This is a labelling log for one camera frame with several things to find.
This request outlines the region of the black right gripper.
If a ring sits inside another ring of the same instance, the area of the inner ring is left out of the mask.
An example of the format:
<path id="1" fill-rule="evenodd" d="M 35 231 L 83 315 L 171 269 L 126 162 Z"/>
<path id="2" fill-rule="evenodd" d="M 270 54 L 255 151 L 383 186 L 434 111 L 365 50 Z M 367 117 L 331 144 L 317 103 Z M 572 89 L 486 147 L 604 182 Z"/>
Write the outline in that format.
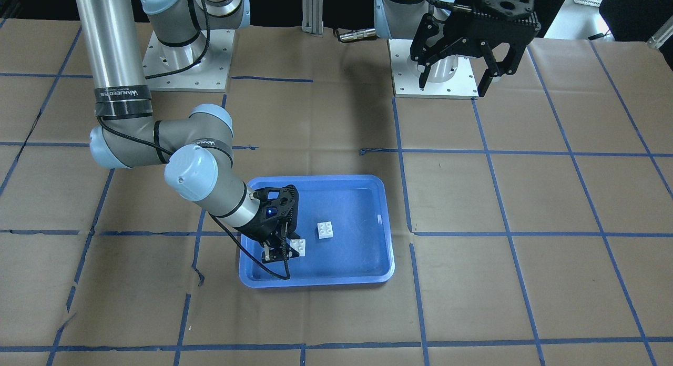
<path id="1" fill-rule="evenodd" d="M 294 185 L 260 188 L 254 191 L 253 198 L 260 201 L 259 209 L 249 223 L 236 229 L 263 245 L 262 263 L 288 261 L 291 247 L 301 240 L 296 234 L 299 192 Z"/>

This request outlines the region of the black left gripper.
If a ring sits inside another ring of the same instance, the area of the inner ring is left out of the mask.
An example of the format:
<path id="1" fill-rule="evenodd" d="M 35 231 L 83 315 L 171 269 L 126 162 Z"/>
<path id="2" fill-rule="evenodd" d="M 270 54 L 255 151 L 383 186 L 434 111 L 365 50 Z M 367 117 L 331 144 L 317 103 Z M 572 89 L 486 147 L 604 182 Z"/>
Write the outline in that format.
<path id="1" fill-rule="evenodd" d="M 423 14 L 410 47 L 410 58 L 423 66 L 419 88 L 425 88 L 431 66 L 450 55 L 481 58 L 486 62 L 477 92 L 485 97 L 490 85 L 503 75 L 514 75 L 527 45 L 541 29 L 535 0 L 425 0 L 431 8 L 448 11 L 447 19 L 433 13 Z M 508 44 L 505 58 L 497 61 L 493 54 L 500 44 Z"/>

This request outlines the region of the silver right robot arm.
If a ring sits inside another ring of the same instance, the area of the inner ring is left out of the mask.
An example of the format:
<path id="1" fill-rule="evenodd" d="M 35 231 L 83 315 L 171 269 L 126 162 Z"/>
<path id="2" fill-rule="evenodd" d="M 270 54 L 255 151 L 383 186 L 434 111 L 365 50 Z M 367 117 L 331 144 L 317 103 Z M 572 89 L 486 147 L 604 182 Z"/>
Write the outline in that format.
<path id="1" fill-rule="evenodd" d="M 98 126 L 89 149 L 106 169 L 163 165 L 166 183 L 246 237 L 272 249 L 296 234 L 299 194 L 292 186 L 250 188 L 233 171 L 231 116 L 215 104 L 181 120 L 156 120 L 141 62 L 131 0 L 76 0 L 94 79 Z"/>

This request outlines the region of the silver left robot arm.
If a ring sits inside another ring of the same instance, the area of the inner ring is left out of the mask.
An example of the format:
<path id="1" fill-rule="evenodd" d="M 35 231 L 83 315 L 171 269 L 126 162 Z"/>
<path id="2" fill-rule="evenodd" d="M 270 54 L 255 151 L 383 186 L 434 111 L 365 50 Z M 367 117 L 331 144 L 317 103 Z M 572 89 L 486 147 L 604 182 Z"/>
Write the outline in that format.
<path id="1" fill-rule="evenodd" d="M 377 259 L 379 197 L 355 189 L 354 176 L 384 184 L 392 230 L 500 232 L 505 225 L 486 169 L 471 92 L 466 99 L 402 97 L 394 87 L 390 41 L 411 41 L 418 30 L 444 36 L 451 12 L 426 0 L 322 0 L 326 35 L 308 35 L 304 0 L 250 0 L 253 64 L 274 81 L 246 102 L 256 143 L 281 157 L 267 170 L 299 177 L 327 175 L 325 192 L 300 191 L 303 226 L 333 220 L 337 234 L 304 233 L 311 265 L 353 265 Z"/>

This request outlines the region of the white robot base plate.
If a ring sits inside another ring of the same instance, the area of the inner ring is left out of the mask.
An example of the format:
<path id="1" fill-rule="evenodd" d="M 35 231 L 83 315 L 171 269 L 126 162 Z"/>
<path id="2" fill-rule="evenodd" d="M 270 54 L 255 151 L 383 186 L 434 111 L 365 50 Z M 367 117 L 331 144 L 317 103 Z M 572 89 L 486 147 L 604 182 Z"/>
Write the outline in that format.
<path id="1" fill-rule="evenodd" d="M 173 74 L 147 80 L 151 91 L 162 92 L 220 92 L 228 90 L 229 69 L 236 31 L 211 30 L 208 51 L 199 64 Z M 164 74 L 187 67 L 202 54 L 206 31 L 194 43 L 183 47 L 168 47 L 152 33 L 142 66 L 145 76 Z"/>

